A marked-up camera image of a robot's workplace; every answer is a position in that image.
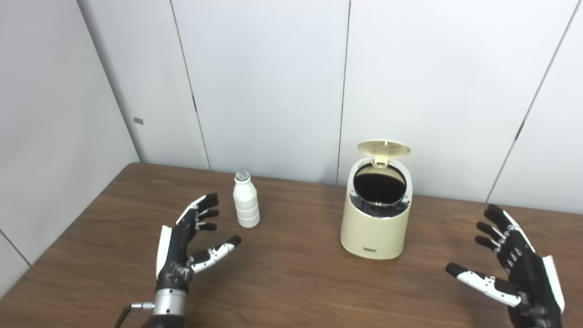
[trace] bottle cap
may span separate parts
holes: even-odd
[[[247,171],[239,171],[235,173],[235,182],[246,182],[251,179],[251,175]]]

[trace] cable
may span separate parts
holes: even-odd
[[[114,326],[114,328],[120,328],[120,327],[121,327],[121,324],[124,322],[124,320],[125,320],[125,317],[127,317],[127,316],[128,316],[128,314],[129,314],[129,311],[131,311],[131,310],[132,310],[132,306],[131,306],[131,305],[129,305],[128,307],[126,307],[126,308],[125,308],[125,309],[124,309],[124,310],[121,312],[121,314],[120,314],[120,317],[117,319],[117,322],[115,323],[115,326]]]

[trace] white wall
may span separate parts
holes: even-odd
[[[336,183],[348,0],[173,3],[210,168]]]
[[[486,201],[577,0],[352,0],[346,76],[348,0],[79,2],[147,162],[345,184],[389,138],[415,193]]]
[[[579,8],[490,202],[583,214],[582,40]]]
[[[75,1],[1,1],[0,44],[0,229],[34,263],[138,158]],[[23,263],[0,236],[0,296]]]
[[[575,4],[352,0],[339,183],[395,139],[414,193],[485,201]]]
[[[170,1],[79,5],[142,160],[209,169]]]

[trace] robot finger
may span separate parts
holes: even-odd
[[[187,207],[176,221],[176,225],[189,225],[190,223],[195,222],[197,213],[198,211],[196,208]]]
[[[200,222],[200,223],[197,223],[196,226],[198,227],[198,230],[215,231],[217,229],[216,224],[208,223],[208,222]]]
[[[196,216],[197,212],[202,212],[209,207],[214,207],[217,205],[219,205],[219,200],[217,199],[217,194],[204,195],[201,198],[193,201],[192,203],[190,203],[189,206],[186,207],[184,212],[182,212],[180,217],[178,217],[178,220],[176,220],[176,224],[178,225],[180,222],[185,222],[186,224],[189,224],[191,222],[191,221],[189,221],[189,219],[191,219],[190,217],[187,217],[186,219],[183,220],[183,218],[185,218],[187,216],[187,214],[194,213],[194,214],[189,214],[189,215]]]
[[[498,253],[500,251],[500,244],[488,239],[484,236],[476,236],[475,241],[478,245],[482,245],[492,250],[492,252]]]
[[[511,282],[486,277],[484,273],[468,270],[455,263],[448,264],[445,270],[457,280],[508,306],[517,306],[522,301],[518,295],[518,287]]]
[[[496,224],[498,230],[502,233],[506,233],[510,226],[518,226],[518,223],[516,223],[508,213],[494,204],[488,205],[488,208],[484,211],[484,216]]]
[[[493,226],[479,221],[478,223],[476,223],[476,228],[479,231],[482,231],[486,234],[488,234],[492,240],[496,241],[497,243],[501,243],[503,242],[504,239],[506,239],[506,236],[504,236],[503,233],[501,233],[498,229],[494,228]]]
[[[204,195],[192,202],[191,205],[197,206],[199,210],[215,207],[219,205],[218,195],[216,193]]]
[[[204,210],[198,216],[198,221],[219,216],[219,210]]]
[[[528,240],[528,237],[526,237],[526,234],[522,231],[520,226],[511,226],[507,235],[507,240],[511,240],[514,247],[517,249],[523,252],[532,251],[533,253],[536,253],[535,248],[532,247],[531,241]]]
[[[194,274],[197,274],[215,265],[215,263],[232,252],[239,243],[241,243],[241,237],[235,235],[225,243],[195,253],[189,258],[187,264],[190,266]]]

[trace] white finger segment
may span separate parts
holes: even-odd
[[[486,294],[487,296],[502,302],[508,306],[517,306],[520,304],[521,299],[516,295],[506,294],[497,290],[494,287],[495,277],[485,277],[482,278],[475,274],[473,271],[466,271],[458,274],[456,277],[458,280],[464,284],[468,284],[471,287],[479,290],[480,292]]]

